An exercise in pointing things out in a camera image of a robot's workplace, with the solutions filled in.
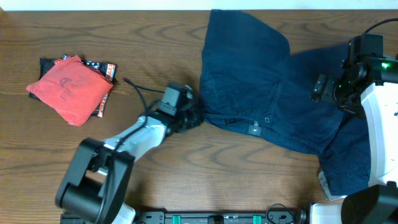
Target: wire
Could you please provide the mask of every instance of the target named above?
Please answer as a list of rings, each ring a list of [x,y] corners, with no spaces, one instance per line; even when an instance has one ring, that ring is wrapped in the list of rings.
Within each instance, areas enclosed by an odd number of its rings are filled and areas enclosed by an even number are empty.
[[[103,212],[103,210],[104,210],[104,206],[105,206],[105,203],[106,203],[106,197],[108,196],[109,183],[111,182],[111,175],[112,175],[112,169],[113,169],[113,161],[114,161],[114,157],[115,157],[115,155],[116,155],[116,152],[118,151],[119,147],[123,144],[123,142],[124,142],[127,138],[129,138],[129,137],[132,136],[134,133],[137,133],[140,129],[142,129],[143,127],[145,127],[145,125],[146,125],[147,122],[148,122],[148,110],[151,109],[151,108],[158,102],[158,100],[155,100],[155,101],[153,101],[153,102],[149,105],[149,107],[147,107],[147,104],[146,104],[146,102],[145,102],[145,99],[144,99],[143,95],[141,94],[141,92],[139,91],[139,88],[141,88],[141,89],[143,89],[143,90],[158,91],[158,92],[163,93],[162,91],[159,91],[159,90],[151,90],[151,89],[148,89],[148,88],[144,88],[144,87],[141,87],[141,86],[137,86],[137,85],[134,84],[132,81],[130,81],[130,79],[128,79],[128,78],[126,78],[126,77],[123,77],[123,80],[124,80],[126,83],[132,85],[132,86],[136,89],[136,91],[137,91],[137,93],[138,93],[138,95],[139,95],[139,98],[140,98],[141,101],[142,101],[142,105],[144,106],[145,121],[144,121],[143,124],[140,125],[138,128],[132,130],[132,131],[131,131],[130,133],[128,133],[127,135],[121,137],[121,138],[119,139],[118,143],[116,144],[116,146],[115,146],[114,149],[113,149],[113,152],[112,152],[112,154],[111,154],[111,158],[109,158],[109,167],[108,167],[108,174],[106,175],[106,179],[105,179],[104,195],[103,195],[103,198],[102,198],[102,201],[101,201],[101,206],[100,206],[99,211],[98,211],[97,219],[95,220],[94,224],[98,224],[98,222],[99,222],[99,220],[100,220],[100,217],[101,217],[101,215],[102,215],[102,212]]]
[[[398,18],[386,19],[385,21],[378,22],[377,24],[374,24],[374,25],[371,26],[369,29],[367,29],[367,30],[364,32],[364,34],[367,34],[370,30],[373,30],[374,28],[378,27],[378,26],[381,25],[381,24],[385,24],[385,23],[393,22],[393,21],[398,22]]]
[[[356,104],[356,103],[354,103],[354,104],[352,104],[352,105],[343,105],[343,104],[341,104],[338,100],[337,100],[337,97],[336,97],[336,89],[337,89],[337,85],[335,86],[335,88],[333,89],[333,98],[334,98],[334,100],[336,101],[336,103],[337,103],[337,106],[339,107],[339,108],[352,108],[352,107],[354,107],[354,106],[361,106],[361,105],[359,105],[359,104]]]
[[[282,206],[282,207],[284,207],[284,208],[286,208],[286,206],[285,205],[282,205],[281,203],[275,203],[275,204],[273,204],[273,205],[271,205],[268,209],[267,209],[267,211],[266,211],[266,218],[268,219],[268,221],[270,221],[272,224],[276,224],[274,221],[272,221],[271,219],[269,219],[269,217],[268,217],[268,211],[272,208],[272,207],[274,207],[274,206],[276,206],[276,205],[279,205],[279,206]],[[293,221],[291,222],[291,223],[294,223],[294,220],[295,220],[295,216],[290,212],[290,211],[287,211],[291,216],[292,216],[292,218],[293,218]]]
[[[141,90],[147,90],[147,91],[153,91],[153,92],[156,92],[156,93],[164,93],[164,91],[161,91],[161,90],[153,90],[153,89],[150,89],[150,88],[145,88],[145,87],[142,87],[142,86],[139,86],[139,85],[136,85],[136,84],[134,84],[137,88],[140,88]]]

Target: jeans seam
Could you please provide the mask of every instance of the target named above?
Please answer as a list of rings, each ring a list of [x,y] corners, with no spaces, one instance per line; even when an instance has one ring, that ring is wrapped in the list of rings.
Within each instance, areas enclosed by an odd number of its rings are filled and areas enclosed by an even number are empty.
[[[221,112],[221,109],[220,109],[220,102],[218,101],[218,96],[217,96],[216,87],[215,87],[215,85],[214,85],[213,76],[212,76],[210,73],[208,73],[208,75],[210,76],[210,78],[211,78],[211,83],[212,83],[212,85],[213,85],[213,91],[214,91],[214,95],[216,96],[218,111]]]
[[[312,150],[312,153],[311,153],[311,154],[316,155],[316,156],[319,155],[319,153],[317,153],[318,151],[317,151],[313,146],[310,146],[309,144],[307,144],[307,143],[305,143],[305,142],[302,142],[302,141],[300,141],[300,140],[298,140],[298,139],[295,139],[295,138],[293,138],[293,137],[290,137],[290,136],[288,136],[288,135],[285,135],[285,134],[283,134],[283,133],[281,133],[281,132],[275,130],[275,129],[272,128],[272,127],[266,127],[266,128],[271,128],[272,130],[274,130],[276,133],[280,134],[281,136],[283,136],[283,137],[285,137],[285,138],[289,138],[289,139],[291,139],[291,140],[293,140],[293,141],[295,141],[295,142],[298,142],[298,143],[300,143],[300,144],[303,144],[304,146],[309,147],[309,148]]]

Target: snack package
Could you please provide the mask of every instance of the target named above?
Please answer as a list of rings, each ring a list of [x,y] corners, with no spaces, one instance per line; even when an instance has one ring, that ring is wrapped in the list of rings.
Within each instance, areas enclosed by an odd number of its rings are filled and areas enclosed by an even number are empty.
[[[40,77],[39,80],[59,61],[65,60],[70,56],[67,54],[62,55],[60,59],[45,59],[40,58]],[[105,79],[109,80],[113,83],[114,77],[116,75],[116,65],[112,63],[99,63],[99,62],[92,62],[89,60],[82,60],[81,63],[86,65],[92,69],[99,70],[101,74],[105,77]],[[96,116],[102,118],[104,116],[104,109],[106,102],[108,100],[109,92],[104,95],[102,102],[97,106],[94,112],[91,114],[92,116]],[[29,93],[29,97],[40,100],[37,96],[33,93]]]

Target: white wall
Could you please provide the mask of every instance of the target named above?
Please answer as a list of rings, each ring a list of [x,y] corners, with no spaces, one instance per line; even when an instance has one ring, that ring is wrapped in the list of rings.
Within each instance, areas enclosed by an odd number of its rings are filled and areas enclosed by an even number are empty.
[[[398,0],[0,0],[0,6],[6,11],[398,9]]]

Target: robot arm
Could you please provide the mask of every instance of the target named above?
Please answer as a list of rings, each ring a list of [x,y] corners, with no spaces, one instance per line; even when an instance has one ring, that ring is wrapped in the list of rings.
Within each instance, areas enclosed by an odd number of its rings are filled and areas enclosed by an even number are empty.
[[[135,211],[123,201],[134,162],[171,134],[202,122],[203,114],[192,89],[170,84],[158,109],[140,116],[127,130],[104,141],[88,138],[81,142],[55,203],[91,222],[132,223]],[[87,177],[87,171],[106,175],[104,184]]]
[[[369,188],[342,204],[315,204],[310,223],[398,221],[398,61],[383,55],[381,35],[363,34],[349,42],[339,80],[320,75],[312,99],[367,119],[371,150]]]

